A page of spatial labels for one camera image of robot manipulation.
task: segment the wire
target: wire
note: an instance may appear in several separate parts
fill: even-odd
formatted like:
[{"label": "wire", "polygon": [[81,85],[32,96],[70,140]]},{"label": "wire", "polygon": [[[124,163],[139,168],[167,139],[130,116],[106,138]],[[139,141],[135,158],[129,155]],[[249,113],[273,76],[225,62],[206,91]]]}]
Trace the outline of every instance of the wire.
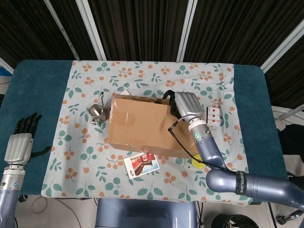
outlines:
[{"label": "wire", "polygon": [[81,224],[80,224],[80,221],[79,221],[79,219],[78,219],[76,213],[73,211],[73,209],[71,209],[67,204],[61,202],[60,200],[58,200],[58,199],[56,199],[56,198],[54,198],[54,199],[57,200],[58,202],[60,202],[61,204],[63,204],[64,206],[66,206],[67,208],[69,208],[69,209],[71,210],[71,212],[73,212],[73,214],[75,215],[75,217],[76,217],[76,219],[77,219],[77,221],[78,221],[78,224],[79,224],[80,228],[82,228],[82,226],[81,226]]},{"label": "wire", "polygon": [[199,117],[198,115],[195,115],[195,114],[188,114],[188,115],[184,115],[182,118],[178,119],[177,122],[182,121],[183,119],[186,119],[186,117],[188,117],[188,116],[195,116],[195,117],[197,117],[197,118],[200,119],[200,117]]},{"label": "wire", "polygon": [[[45,205],[45,207],[43,208],[42,211],[35,211],[35,210],[34,210],[34,204],[35,204],[35,202],[36,202],[38,199],[40,199],[40,198],[43,198],[43,199],[45,200],[46,205]],[[47,209],[47,207],[48,207],[48,200],[47,200],[47,198],[40,196],[40,197],[38,197],[37,199],[34,200],[34,202],[32,203],[31,209],[32,209],[32,211],[33,211],[35,214],[40,214],[40,213],[44,212],[44,211]]]},{"label": "wire", "polygon": [[8,81],[8,82],[5,82],[5,83],[0,83],[0,85],[4,85],[4,84],[7,84],[7,83],[9,83],[10,81]]},{"label": "wire", "polygon": [[268,202],[268,207],[269,207],[269,210],[270,210],[270,214],[271,214],[271,218],[272,218],[272,221],[274,223],[274,226],[275,226],[275,228],[277,228],[277,226],[276,226],[276,220],[275,220],[274,213],[272,211],[270,202]]},{"label": "wire", "polygon": [[198,204],[198,207],[199,207],[199,215],[198,215],[198,212],[196,211],[196,214],[199,218],[199,221],[198,221],[198,227],[201,227],[202,225],[204,225],[203,223],[203,202],[201,203],[201,208],[200,208],[200,203],[197,201],[197,204]]},{"label": "wire", "polygon": [[168,129],[168,131],[171,133],[171,135],[172,135],[173,138],[177,141],[177,143],[184,149],[184,151],[185,151],[192,159],[196,160],[196,161],[199,162],[199,163],[203,163],[203,164],[205,164],[205,165],[207,165],[207,166],[213,166],[213,167],[215,167],[215,168],[218,168],[218,169],[221,169],[221,170],[224,170],[224,171],[227,171],[227,172],[233,172],[233,171],[231,171],[231,170],[229,170],[229,169],[220,167],[220,166],[218,166],[218,165],[210,164],[210,163],[208,163],[208,162],[205,162],[205,161],[201,161],[201,160],[199,160],[199,159],[196,159],[196,158],[193,157],[193,155],[190,154],[189,151],[181,144],[181,142],[180,142],[180,141],[178,140],[178,138],[175,136],[175,134],[174,134],[174,132],[173,132],[173,130],[172,130],[171,127]]},{"label": "wire", "polygon": [[59,200],[81,200],[81,198],[58,198]]},{"label": "wire", "polygon": [[18,222],[17,222],[16,217],[15,217],[15,223],[16,223],[16,227],[19,228],[19,227],[18,227]]}]

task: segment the white pipe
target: white pipe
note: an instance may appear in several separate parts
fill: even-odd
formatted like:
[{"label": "white pipe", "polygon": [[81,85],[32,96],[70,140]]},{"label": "white pipe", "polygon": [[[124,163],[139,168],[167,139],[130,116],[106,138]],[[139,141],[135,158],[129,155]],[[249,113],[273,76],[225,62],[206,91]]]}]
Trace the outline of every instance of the white pipe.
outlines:
[{"label": "white pipe", "polygon": [[3,66],[7,71],[11,74],[14,72],[14,68],[12,68],[7,62],[5,62],[2,58],[0,58],[0,66]]},{"label": "white pipe", "polygon": [[44,0],[44,3],[46,4],[46,6],[47,6],[47,8],[48,8],[48,11],[51,13],[51,15],[52,15],[53,19],[55,20],[57,26],[59,27],[59,29],[60,29],[62,35],[63,35],[64,38],[66,39],[66,42],[67,42],[67,44],[69,45],[69,47],[70,47],[70,49],[71,49],[71,51],[72,51],[72,53],[73,53],[75,59],[76,59],[76,60],[80,60],[80,59],[79,59],[79,56],[78,56],[78,54],[77,54],[77,52],[76,52],[76,50],[75,50],[75,48],[74,48],[74,46],[73,46],[73,44],[72,44],[72,42],[71,42],[71,40],[70,40],[70,38],[68,37],[68,35],[67,35],[65,29],[63,28],[63,25],[61,24],[61,21],[60,21],[58,15],[56,14],[56,12],[55,12],[55,10],[54,10],[54,8],[53,8],[51,2],[50,2],[49,0]]},{"label": "white pipe", "polygon": [[177,52],[176,62],[184,61],[188,37],[189,37],[189,33],[190,33],[192,21],[193,21],[193,16],[195,13],[197,3],[198,3],[198,0],[188,0],[184,25],[183,25],[181,36],[180,36],[180,45],[179,45],[179,50]]},{"label": "white pipe", "polygon": [[101,43],[96,24],[94,22],[93,14],[87,0],[76,0],[82,20],[84,21],[85,28],[88,32],[92,42],[94,51],[98,60],[106,61],[105,51]]},{"label": "white pipe", "polygon": [[304,19],[276,48],[271,56],[262,64],[261,69],[266,73],[291,47],[304,35]]},{"label": "white pipe", "polygon": [[294,114],[296,114],[296,113],[298,113],[302,110],[304,110],[304,104],[296,107],[295,109],[291,109],[288,113],[284,113],[284,114],[280,115],[277,118],[277,120],[284,120],[284,119],[286,119],[286,118],[288,118],[288,117],[290,117],[290,116],[292,116],[292,115],[294,115]]}]

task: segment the teal table surface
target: teal table surface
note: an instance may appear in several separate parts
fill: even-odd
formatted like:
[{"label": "teal table surface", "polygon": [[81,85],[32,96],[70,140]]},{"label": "teal table surface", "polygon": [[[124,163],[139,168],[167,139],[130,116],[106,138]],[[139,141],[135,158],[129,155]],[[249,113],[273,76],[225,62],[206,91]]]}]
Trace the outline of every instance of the teal table surface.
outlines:
[{"label": "teal table surface", "polygon": [[[4,155],[17,121],[42,114],[33,151],[52,145],[72,61],[24,60],[16,67],[0,108],[0,174]],[[250,173],[287,178],[271,110],[265,77],[260,68],[234,66],[234,90]],[[49,153],[30,159],[21,194],[39,195]]]}]

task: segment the floral tablecloth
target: floral tablecloth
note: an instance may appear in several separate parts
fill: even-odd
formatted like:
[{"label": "floral tablecloth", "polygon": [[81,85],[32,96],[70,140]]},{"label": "floral tablecloth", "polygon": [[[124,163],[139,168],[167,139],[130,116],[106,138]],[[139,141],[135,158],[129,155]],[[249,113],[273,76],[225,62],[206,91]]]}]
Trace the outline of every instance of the floral tablecloth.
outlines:
[{"label": "floral tablecloth", "polygon": [[211,132],[232,170],[248,172],[234,99],[232,64],[74,61],[62,101],[41,194],[46,197],[150,199],[228,202],[252,199],[215,193],[206,185],[209,168],[198,170],[190,159],[157,156],[160,169],[130,180],[123,158],[135,152],[116,150],[107,142],[108,124],[91,124],[88,108],[107,105],[113,93],[162,97],[168,89],[197,95],[203,110],[220,108],[220,127]]}]

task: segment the black curtain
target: black curtain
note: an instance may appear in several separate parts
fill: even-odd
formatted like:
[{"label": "black curtain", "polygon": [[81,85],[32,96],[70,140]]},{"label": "black curtain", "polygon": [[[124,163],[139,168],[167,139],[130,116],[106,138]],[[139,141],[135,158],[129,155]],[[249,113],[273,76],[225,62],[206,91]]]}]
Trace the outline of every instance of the black curtain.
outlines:
[{"label": "black curtain", "polygon": [[89,0],[108,60],[176,61],[187,0]]},{"label": "black curtain", "polygon": [[43,0],[0,1],[0,57],[11,67],[24,59],[74,59]]},{"label": "black curtain", "polygon": [[199,0],[184,61],[260,67],[303,18],[303,0]]},{"label": "black curtain", "polygon": [[90,37],[74,0],[50,0],[81,60],[97,60]]},{"label": "black curtain", "polygon": [[304,37],[301,37],[265,76],[271,104],[296,108],[304,104]]}]

